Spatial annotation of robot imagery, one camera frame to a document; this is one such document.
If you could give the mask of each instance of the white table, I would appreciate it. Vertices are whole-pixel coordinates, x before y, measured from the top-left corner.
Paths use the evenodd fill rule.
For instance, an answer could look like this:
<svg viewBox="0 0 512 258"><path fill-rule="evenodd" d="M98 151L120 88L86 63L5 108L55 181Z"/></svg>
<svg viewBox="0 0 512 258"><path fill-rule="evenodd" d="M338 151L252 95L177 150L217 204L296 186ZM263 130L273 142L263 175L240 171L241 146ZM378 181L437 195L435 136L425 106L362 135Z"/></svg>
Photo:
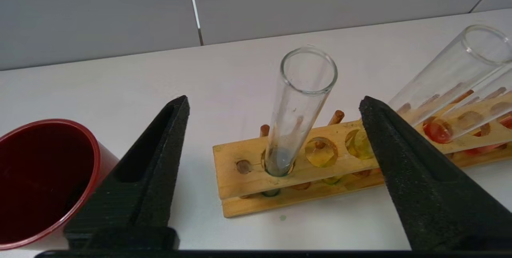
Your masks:
<svg viewBox="0 0 512 258"><path fill-rule="evenodd" d="M0 72L0 135L32 121L66 118L122 157L165 103L186 94L191 111L169 221L181 249L409 249L385 187L224 218L212 146L254 138L269 123L278 63L294 48L315 45L338 64L338 83L316 123L322 126L336 109L346 113L345 121L358 119L364 95L389 101L471 24L512 34L512 10ZM512 209L512 163L467 173ZM36 253L11 250L0 257Z"/></svg>

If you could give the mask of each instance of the test tube rack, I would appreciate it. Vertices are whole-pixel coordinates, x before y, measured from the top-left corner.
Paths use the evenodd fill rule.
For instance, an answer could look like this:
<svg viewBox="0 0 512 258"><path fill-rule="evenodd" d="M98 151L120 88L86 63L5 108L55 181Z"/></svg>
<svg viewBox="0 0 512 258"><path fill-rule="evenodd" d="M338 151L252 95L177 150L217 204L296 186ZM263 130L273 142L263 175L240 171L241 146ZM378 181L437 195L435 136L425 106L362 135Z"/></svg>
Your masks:
<svg viewBox="0 0 512 258"><path fill-rule="evenodd" d="M487 112L492 105L501 103L501 100L502 97L474 103L463 107L463 110ZM440 115L449 108L436 114ZM296 157L293 169L284 177L271 176L263 167L268 141L267 125L261 127L259 138L215 145L214 162L224 216L230 218L383 185L384 178L375 158L360 160L349 154L345 140L349 133L360 129L361 125L358 121L340 123L340 112L336 112L329 125L311 129L306 143ZM490 121L487 127L490 132L486 136L466 134L447 144L430 142L459 167L512 158L512 130L495 120ZM425 136L421 124L415 128ZM306 145L309 141L318 141L318 138L329 141L335 147L338 158L334 165L316 167L307 159ZM477 156L469 156L463 152L501 143L506 144ZM322 181L333 176L339 178L333 185ZM277 188L280 193L274 197L261 194Z"/></svg>

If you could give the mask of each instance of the glass test tube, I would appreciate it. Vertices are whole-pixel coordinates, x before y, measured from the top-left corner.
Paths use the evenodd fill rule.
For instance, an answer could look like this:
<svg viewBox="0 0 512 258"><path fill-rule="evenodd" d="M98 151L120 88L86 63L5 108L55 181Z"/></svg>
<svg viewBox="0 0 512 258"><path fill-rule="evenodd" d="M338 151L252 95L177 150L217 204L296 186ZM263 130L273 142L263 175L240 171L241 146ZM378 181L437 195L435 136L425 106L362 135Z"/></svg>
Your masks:
<svg viewBox="0 0 512 258"><path fill-rule="evenodd" d="M338 79L333 59L313 46L289 52L280 64L265 170L286 176Z"/></svg>
<svg viewBox="0 0 512 258"><path fill-rule="evenodd" d="M484 25L464 29L388 103L412 126L510 63L512 42Z"/></svg>
<svg viewBox="0 0 512 258"><path fill-rule="evenodd" d="M494 119L512 129L512 69L504 68L482 84L472 95L427 123L425 134L432 141L449 143ZM489 131L484 128L476 135L485 136Z"/></svg>

